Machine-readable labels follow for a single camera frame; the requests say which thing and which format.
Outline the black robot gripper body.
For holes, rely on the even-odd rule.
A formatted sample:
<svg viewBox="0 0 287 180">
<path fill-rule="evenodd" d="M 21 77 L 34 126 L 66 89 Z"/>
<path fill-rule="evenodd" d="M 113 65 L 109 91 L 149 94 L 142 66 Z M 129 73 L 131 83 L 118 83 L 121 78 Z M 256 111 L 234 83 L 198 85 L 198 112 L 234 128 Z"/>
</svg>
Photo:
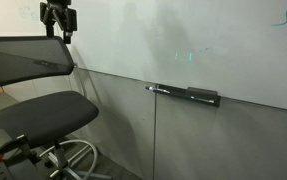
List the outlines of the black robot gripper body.
<svg viewBox="0 0 287 180">
<path fill-rule="evenodd" d="M 40 3 L 40 21 L 45 25 L 48 21 L 57 23 L 63 32 L 77 30 L 77 12 L 70 9 L 71 0 L 46 0 Z"/>
</svg>

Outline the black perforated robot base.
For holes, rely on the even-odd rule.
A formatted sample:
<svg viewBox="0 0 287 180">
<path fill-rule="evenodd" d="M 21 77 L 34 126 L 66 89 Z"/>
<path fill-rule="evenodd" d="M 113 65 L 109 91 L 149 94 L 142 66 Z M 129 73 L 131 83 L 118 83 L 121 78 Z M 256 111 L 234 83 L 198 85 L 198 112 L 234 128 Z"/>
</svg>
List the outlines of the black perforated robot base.
<svg viewBox="0 0 287 180">
<path fill-rule="evenodd" d="M 0 134 L 0 180 L 45 180 L 30 157 L 33 155 L 25 136 L 11 139 Z"/>
</svg>

